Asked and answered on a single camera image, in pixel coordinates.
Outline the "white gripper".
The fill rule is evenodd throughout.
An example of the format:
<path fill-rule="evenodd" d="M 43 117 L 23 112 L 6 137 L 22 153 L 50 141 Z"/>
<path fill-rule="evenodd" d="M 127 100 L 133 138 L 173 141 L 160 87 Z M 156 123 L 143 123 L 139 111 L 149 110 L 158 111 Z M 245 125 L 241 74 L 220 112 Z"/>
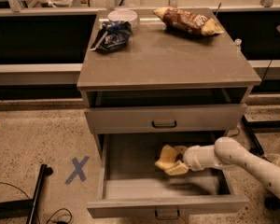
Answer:
<path fill-rule="evenodd" d="M 173 166 L 165 170 L 168 175 L 183 175 L 189 171 L 202 171 L 206 168 L 220 169 L 222 162 L 215 153 L 214 146 L 175 146 L 183 161 L 177 161 Z"/>

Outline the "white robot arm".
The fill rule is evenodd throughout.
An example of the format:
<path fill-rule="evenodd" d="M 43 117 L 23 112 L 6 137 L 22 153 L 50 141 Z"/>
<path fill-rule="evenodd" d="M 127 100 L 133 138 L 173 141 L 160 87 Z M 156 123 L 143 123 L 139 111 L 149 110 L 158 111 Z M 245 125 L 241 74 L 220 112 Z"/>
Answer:
<path fill-rule="evenodd" d="M 188 170 L 205 168 L 222 170 L 231 165 L 241 167 L 280 199 L 280 166 L 253 155 L 232 138 L 220 137 L 213 145 L 203 147 L 166 145 L 161 156 L 168 175 L 182 175 Z"/>

